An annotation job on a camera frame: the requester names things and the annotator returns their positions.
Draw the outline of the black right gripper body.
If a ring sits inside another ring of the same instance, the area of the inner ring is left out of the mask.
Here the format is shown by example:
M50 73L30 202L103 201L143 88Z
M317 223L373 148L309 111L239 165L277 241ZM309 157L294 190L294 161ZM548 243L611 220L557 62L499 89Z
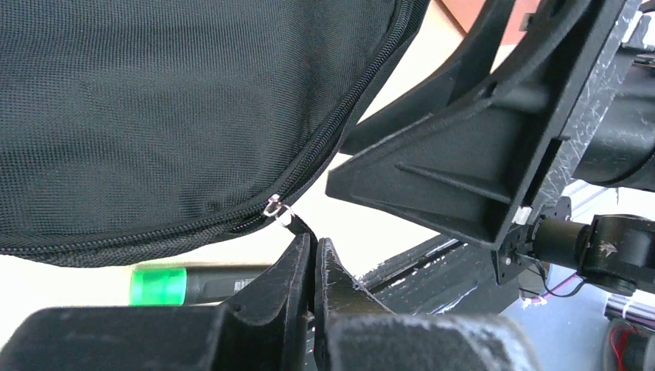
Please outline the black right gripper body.
M543 1L498 66L503 30L469 34L351 131L327 195L497 249L572 178L626 75L627 27L625 1Z

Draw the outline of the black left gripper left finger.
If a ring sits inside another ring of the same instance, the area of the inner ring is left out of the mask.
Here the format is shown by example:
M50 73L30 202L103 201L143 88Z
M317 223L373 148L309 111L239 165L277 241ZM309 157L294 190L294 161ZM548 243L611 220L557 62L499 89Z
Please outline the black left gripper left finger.
M300 370L311 235L220 305L47 308L1 352L3 370Z

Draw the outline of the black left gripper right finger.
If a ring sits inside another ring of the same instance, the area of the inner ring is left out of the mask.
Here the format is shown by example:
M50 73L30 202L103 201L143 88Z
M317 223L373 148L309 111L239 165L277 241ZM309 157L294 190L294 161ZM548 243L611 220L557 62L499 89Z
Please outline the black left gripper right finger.
M315 257L319 370L539 370L534 347L499 315L396 314L342 266L331 239Z

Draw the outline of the black student backpack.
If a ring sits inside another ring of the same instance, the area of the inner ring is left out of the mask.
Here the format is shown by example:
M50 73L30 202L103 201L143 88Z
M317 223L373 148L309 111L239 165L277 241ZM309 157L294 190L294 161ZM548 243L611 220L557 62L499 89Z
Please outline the black student backpack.
M426 1L3 1L1 252L171 257L265 227L338 152Z

